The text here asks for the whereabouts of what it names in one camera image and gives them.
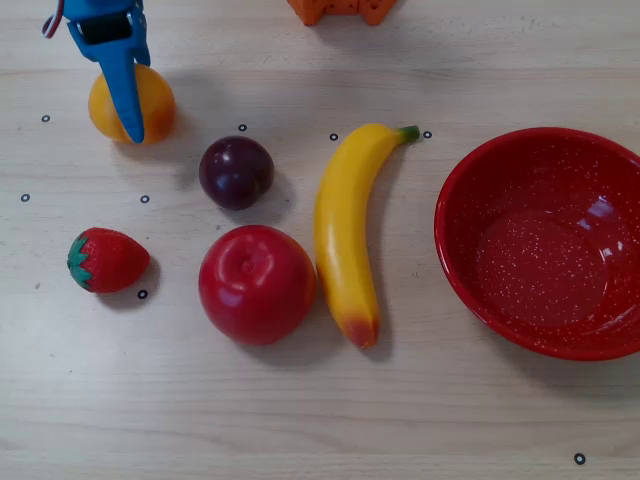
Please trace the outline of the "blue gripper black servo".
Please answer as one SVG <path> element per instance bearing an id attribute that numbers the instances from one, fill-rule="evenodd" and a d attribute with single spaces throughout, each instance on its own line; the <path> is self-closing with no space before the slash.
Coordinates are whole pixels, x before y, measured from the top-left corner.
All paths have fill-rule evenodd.
<path id="1" fill-rule="evenodd" d="M 129 139 L 142 142 L 145 128 L 135 66 L 150 64 L 144 2 L 68 0 L 63 16 L 80 52 L 100 65 Z"/>

